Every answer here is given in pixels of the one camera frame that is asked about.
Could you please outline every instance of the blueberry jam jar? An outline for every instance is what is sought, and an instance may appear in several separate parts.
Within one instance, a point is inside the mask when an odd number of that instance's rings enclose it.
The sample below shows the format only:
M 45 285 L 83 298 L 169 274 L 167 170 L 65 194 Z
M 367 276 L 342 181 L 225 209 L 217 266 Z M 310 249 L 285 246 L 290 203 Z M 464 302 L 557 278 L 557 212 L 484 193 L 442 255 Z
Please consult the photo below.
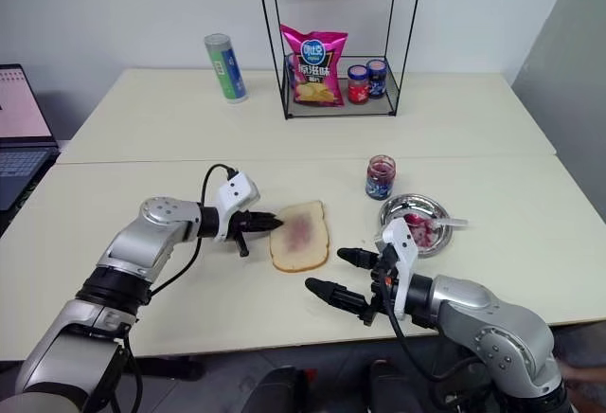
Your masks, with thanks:
M 384 200 L 391 195 L 396 177 L 396 161 L 388 155 L 375 155 L 366 170 L 366 193 L 375 200 Z

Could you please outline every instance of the gray floor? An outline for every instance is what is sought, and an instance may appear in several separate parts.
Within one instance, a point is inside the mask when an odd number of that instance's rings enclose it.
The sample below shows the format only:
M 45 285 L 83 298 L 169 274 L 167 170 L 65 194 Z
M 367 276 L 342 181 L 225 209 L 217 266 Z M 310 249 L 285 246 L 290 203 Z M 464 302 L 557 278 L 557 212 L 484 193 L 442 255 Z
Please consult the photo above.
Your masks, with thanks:
M 606 325 L 603 323 L 558 330 L 556 351 L 574 365 L 606 364 Z M 426 364 L 432 362 L 437 340 L 412 339 L 413 350 Z M 448 348 L 445 358 L 455 357 Z M 260 350 L 197 356 L 205 364 L 205 376 L 197 382 L 145 377 L 141 413 L 233 413 L 240 412 L 251 390 L 272 368 L 296 366 L 317 369 L 312 383 L 309 411 L 330 413 L 366 412 L 361 397 L 365 368 L 376 359 L 388 359 L 408 375 L 425 411 L 436 412 L 427 398 L 427 385 L 410 368 L 406 356 L 394 341 L 350 343 L 301 348 Z M 18 367 L 0 374 L 0 399 L 12 392 Z M 603 389 L 588 386 L 586 392 L 606 399 Z M 117 390 L 122 411 L 130 411 L 134 380 L 122 377 Z

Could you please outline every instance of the potato chip bag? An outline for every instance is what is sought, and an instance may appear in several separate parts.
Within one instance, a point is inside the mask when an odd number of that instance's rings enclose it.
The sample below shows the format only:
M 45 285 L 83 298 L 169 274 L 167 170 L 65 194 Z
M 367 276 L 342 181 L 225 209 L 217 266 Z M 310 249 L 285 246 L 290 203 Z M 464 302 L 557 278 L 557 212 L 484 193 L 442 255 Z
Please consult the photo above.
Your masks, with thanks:
M 326 107 L 342 106 L 337 62 L 348 34 L 325 31 L 301 34 L 284 25 L 280 25 L 280 31 L 294 53 L 294 101 Z

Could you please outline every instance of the black wire rack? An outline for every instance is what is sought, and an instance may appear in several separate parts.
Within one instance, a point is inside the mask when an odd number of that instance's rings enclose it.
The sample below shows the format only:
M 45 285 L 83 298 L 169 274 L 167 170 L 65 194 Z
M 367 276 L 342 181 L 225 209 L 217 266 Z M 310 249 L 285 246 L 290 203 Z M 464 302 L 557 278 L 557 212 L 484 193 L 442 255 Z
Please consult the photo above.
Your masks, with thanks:
M 273 0 L 274 5 L 271 7 L 268 6 L 268 1 L 271 4 L 271 0 L 261 0 L 261 3 L 263 5 L 265 24 L 267 26 L 269 43 L 272 50 L 272 58 L 276 71 L 276 80 L 285 118 L 396 115 L 398 112 L 398 105 L 400 103 L 403 76 L 406 67 L 406 60 L 408 59 L 408 52 L 410 50 L 410 41 L 417 15 L 419 0 L 414 0 L 414 4 L 412 6 L 412 16 L 410 17 L 410 26 L 408 28 L 407 38 L 393 39 L 394 35 L 392 34 L 392 24 L 396 22 L 396 17 L 398 17 L 400 14 L 394 12 L 394 4 L 396 0 L 390 0 L 388 18 L 386 20 L 385 27 L 386 35 L 384 45 L 372 46 L 370 48 L 370 50 L 372 50 L 372 54 L 368 54 L 368 51 L 365 51 L 365 54 L 356 54 L 357 52 L 354 51 L 354 54 L 347 54 L 346 56 L 341 57 L 338 64 L 338 76 L 341 93 L 343 94 L 345 102 L 345 105 L 341 107 L 312 106 L 294 102 L 294 83 L 290 82 L 287 64 L 287 55 L 289 52 L 285 50 L 284 41 L 279 32 L 279 25 L 281 23 L 280 3 L 278 0 Z M 268 9 L 272 11 L 274 16 L 270 15 Z M 270 22 L 271 18 L 275 19 L 275 23 Z M 388 58 L 388 48 L 394 43 L 402 43 L 401 51 L 403 52 L 403 57 L 399 58 L 398 60 L 395 59 L 393 55 L 391 58 Z M 372 59 L 381 59 L 387 63 L 385 96 L 380 99 L 370 99 L 367 103 L 362 105 L 350 103 L 347 100 L 347 70 L 351 65 L 357 63 L 366 63 Z

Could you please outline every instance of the stainless steel plate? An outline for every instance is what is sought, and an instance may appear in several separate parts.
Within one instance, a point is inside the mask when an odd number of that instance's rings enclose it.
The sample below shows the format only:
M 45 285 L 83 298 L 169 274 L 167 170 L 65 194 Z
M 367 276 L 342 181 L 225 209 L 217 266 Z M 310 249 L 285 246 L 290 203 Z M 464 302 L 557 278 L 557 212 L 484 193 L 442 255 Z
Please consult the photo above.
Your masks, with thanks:
M 424 219 L 448 218 L 448 212 L 437 201 L 417 193 L 398 195 L 386 201 L 381 206 L 379 214 L 380 225 L 389 224 L 397 217 L 404 217 L 414 211 Z M 453 236 L 453 228 L 447 225 L 436 225 L 433 237 L 436 239 L 428 247 L 419 246 L 419 257 L 427 258 L 435 255 L 448 244 Z

